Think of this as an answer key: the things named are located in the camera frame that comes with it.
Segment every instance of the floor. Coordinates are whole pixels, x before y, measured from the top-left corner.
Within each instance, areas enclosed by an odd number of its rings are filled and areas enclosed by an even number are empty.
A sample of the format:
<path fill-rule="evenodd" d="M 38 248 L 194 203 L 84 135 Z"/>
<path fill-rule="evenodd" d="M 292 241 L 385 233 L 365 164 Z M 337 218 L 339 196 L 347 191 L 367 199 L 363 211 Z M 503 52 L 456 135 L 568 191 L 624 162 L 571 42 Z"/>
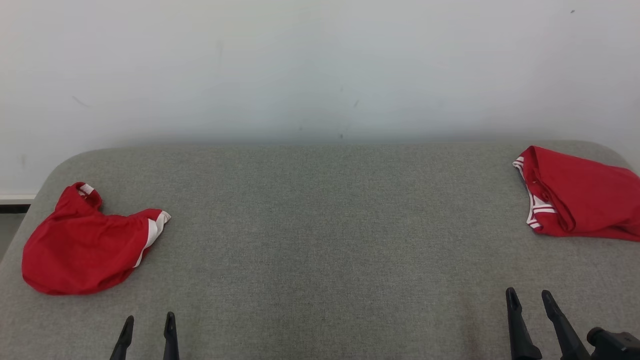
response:
<path fill-rule="evenodd" d="M 18 231 L 24 214 L 0 214 L 0 259 Z"/>

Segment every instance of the white wall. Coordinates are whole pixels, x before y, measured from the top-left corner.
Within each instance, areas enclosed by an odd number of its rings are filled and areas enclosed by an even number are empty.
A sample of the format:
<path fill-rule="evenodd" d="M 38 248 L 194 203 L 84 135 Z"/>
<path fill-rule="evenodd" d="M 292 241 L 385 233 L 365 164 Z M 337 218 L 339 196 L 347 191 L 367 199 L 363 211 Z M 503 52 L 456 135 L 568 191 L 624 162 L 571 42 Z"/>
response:
<path fill-rule="evenodd" d="M 573 138 L 640 168 L 637 0 L 0 8 L 0 195 L 83 151 L 190 140 Z"/>

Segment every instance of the garment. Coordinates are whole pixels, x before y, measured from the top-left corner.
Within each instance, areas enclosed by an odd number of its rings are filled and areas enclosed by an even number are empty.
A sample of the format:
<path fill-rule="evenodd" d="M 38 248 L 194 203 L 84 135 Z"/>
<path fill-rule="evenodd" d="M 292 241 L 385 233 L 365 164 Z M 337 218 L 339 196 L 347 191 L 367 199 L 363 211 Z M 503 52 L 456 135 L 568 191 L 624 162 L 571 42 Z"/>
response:
<path fill-rule="evenodd" d="M 102 198 L 85 183 L 67 187 L 22 253 L 22 277 L 50 295 L 91 294 L 124 281 L 171 219 L 160 209 L 128 217 L 104 215 Z"/>
<path fill-rule="evenodd" d="M 527 224 L 537 233 L 640 241 L 640 178 L 631 170 L 537 146 L 513 166 L 529 192 Z"/>

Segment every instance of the gray upholstered table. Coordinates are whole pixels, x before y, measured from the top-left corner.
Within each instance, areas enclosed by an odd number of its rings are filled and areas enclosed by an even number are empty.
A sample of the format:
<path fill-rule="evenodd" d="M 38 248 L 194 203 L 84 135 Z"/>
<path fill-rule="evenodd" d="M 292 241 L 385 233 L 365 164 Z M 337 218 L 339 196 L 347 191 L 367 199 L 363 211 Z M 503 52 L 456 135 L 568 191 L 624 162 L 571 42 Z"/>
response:
<path fill-rule="evenodd" d="M 547 359 L 550 290 L 584 339 L 640 335 L 640 243 L 535 235 L 511 162 L 528 143 L 146 147 L 89 152 L 48 178 L 0 264 L 1 359 L 107 359 L 127 315 L 128 359 L 160 359 L 164 316 L 183 359 L 507 359 L 513 286 Z M 627 166 L 586 142 L 539 142 Z M 105 213 L 172 215 L 123 284 L 50 297 L 22 247 L 64 187 Z"/>

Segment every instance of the wall mark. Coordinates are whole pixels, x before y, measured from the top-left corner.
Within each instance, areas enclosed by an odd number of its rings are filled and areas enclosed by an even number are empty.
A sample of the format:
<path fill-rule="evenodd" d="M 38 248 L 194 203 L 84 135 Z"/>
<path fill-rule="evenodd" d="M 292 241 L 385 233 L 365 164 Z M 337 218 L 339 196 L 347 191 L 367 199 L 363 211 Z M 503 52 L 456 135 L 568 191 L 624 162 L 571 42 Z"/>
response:
<path fill-rule="evenodd" d="M 21 154 L 20 156 L 18 156 L 18 159 L 20 159 L 20 165 L 24 170 L 27 167 L 27 154 Z"/>
<path fill-rule="evenodd" d="M 75 100 L 78 104 L 80 104 L 80 105 L 84 106 L 85 108 L 90 108 L 90 107 L 91 107 L 91 106 L 89 106 L 89 105 L 87 105 L 87 104 L 83 103 L 82 101 L 80 101 L 80 100 L 79 100 L 77 97 L 75 97 L 75 96 L 72 96 L 71 98 L 72 98 L 73 100 Z"/>
<path fill-rule="evenodd" d="M 222 66 L 222 56 L 225 52 L 225 42 L 223 40 L 218 40 L 216 42 L 216 48 L 218 49 L 218 69 Z"/>

